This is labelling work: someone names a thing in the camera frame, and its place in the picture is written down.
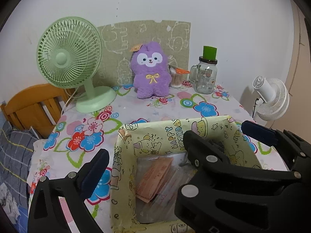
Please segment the cotton swab container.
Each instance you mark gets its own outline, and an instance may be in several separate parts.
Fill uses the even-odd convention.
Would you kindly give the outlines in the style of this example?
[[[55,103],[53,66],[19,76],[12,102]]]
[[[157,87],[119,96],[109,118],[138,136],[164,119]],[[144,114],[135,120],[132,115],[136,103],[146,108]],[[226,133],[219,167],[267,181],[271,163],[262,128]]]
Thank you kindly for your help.
[[[182,86],[183,77],[188,75],[190,72],[188,70],[169,65],[169,73],[172,78],[170,87],[180,88]]]

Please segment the plaid grey blanket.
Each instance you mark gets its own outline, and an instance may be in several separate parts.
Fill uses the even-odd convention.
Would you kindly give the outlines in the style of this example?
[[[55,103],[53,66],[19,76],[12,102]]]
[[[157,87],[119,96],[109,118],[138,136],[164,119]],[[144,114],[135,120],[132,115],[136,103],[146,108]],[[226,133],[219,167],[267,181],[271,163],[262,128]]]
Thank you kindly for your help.
[[[38,140],[33,130],[19,130],[6,121],[1,127],[1,183],[4,183],[16,203],[28,207],[27,178]]]

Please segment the yellow cartoon storage box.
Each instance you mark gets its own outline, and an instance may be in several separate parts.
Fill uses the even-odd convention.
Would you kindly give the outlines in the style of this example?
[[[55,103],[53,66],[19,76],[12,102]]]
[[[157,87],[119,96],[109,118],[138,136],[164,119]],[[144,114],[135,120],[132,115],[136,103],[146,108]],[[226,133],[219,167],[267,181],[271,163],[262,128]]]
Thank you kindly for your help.
[[[125,124],[119,129],[114,146],[111,177],[110,218],[113,232],[189,232],[180,220],[169,218],[154,223],[137,219],[136,177],[138,158],[180,156],[184,151],[186,131],[203,131],[202,138],[216,139],[225,147],[225,155],[236,166],[261,165],[240,128],[231,116],[175,119],[161,122]]]

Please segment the purple plush toy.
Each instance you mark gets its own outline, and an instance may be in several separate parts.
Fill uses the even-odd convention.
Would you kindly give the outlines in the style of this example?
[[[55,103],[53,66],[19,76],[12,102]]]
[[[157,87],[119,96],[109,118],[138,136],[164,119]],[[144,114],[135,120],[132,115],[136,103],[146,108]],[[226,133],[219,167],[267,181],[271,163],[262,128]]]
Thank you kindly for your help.
[[[168,68],[168,57],[160,44],[149,42],[141,45],[131,58],[131,70],[134,73],[133,87],[139,99],[152,96],[169,95],[171,75]]]

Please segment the green cup on jar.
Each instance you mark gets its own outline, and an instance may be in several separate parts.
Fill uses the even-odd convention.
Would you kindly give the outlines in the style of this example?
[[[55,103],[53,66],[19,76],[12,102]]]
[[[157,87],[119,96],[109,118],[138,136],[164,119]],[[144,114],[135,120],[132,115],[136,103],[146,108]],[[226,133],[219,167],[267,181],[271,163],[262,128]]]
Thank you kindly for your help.
[[[203,59],[214,61],[217,56],[217,48],[212,46],[204,46],[203,47]]]

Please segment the white standing fan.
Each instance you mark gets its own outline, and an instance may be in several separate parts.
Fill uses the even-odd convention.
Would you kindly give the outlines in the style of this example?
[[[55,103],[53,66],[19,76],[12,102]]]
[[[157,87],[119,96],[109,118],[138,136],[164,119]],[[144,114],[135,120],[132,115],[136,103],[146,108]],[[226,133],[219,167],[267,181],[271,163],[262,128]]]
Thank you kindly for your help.
[[[256,111],[259,118],[271,122],[286,113],[290,97],[285,84],[280,79],[257,76],[252,86],[263,101]]]

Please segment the cartoon print cardboard panel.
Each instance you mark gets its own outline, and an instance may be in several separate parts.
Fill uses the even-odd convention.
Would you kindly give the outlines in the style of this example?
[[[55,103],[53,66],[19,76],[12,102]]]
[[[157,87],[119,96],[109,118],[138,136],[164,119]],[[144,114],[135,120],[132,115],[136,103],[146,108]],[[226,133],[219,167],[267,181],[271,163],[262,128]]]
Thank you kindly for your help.
[[[168,64],[188,69],[191,23],[183,21],[129,21],[98,28],[103,43],[101,64],[93,76],[94,86],[123,86],[132,84],[130,67],[133,52],[139,44],[151,41],[161,45]]]

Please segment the floral tablecloth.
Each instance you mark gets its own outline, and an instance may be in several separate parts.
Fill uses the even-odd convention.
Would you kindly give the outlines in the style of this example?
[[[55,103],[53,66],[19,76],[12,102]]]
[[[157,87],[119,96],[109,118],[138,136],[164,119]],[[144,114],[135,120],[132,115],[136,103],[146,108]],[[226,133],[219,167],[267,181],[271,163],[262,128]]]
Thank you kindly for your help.
[[[35,154],[27,179],[31,192],[34,192],[41,177],[65,177],[89,162],[99,149],[106,149],[110,162],[85,203],[104,232],[113,232],[110,218],[112,165],[114,146],[123,125],[229,115],[241,130],[242,122],[251,120],[241,104],[220,85],[214,87],[212,94],[205,95],[197,93],[190,82],[184,81],[180,88],[171,88],[166,97],[146,99],[139,99],[130,85],[116,86],[114,90],[115,100],[102,110],[85,114],[79,113],[73,105],[67,108],[48,139],[34,144]],[[261,168],[286,169],[276,149],[244,134],[242,136],[255,153]],[[142,223],[177,219],[173,210],[164,210],[157,219],[147,221],[140,215],[140,204],[141,201],[136,198],[137,219]]]

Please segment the wooden chair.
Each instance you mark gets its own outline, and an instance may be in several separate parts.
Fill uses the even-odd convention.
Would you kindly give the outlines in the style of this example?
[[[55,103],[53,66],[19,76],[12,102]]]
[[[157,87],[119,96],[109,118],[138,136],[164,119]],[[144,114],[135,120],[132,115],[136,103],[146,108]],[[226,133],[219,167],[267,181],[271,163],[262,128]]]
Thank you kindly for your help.
[[[43,138],[48,138],[61,118],[60,101],[69,99],[68,91],[51,84],[39,84],[28,87],[8,101],[1,104],[7,121],[14,127],[25,130],[34,128]]]

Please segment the green desk fan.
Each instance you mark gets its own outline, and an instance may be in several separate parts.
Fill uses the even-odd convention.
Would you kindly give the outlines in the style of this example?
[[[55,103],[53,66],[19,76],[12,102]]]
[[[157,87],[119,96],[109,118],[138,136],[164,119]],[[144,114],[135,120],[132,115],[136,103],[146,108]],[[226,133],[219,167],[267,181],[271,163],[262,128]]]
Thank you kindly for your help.
[[[93,85],[103,57],[98,29],[81,17],[63,17],[42,34],[36,54],[38,69],[53,86],[63,89],[83,86],[76,102],[80,113],[91,113],[111,104],[116,92],[109,86]]]

